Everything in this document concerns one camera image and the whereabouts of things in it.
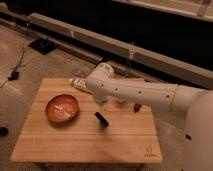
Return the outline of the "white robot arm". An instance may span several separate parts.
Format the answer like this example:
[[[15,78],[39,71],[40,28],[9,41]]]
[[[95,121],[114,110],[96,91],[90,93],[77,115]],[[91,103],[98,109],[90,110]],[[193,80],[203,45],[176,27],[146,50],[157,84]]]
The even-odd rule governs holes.
[[[152,108],[185,113],[183,171],[213,171],[213,90],[190,86],[115,79],[114,70],[100,63],[86,78],[96,102],[118,97]]]

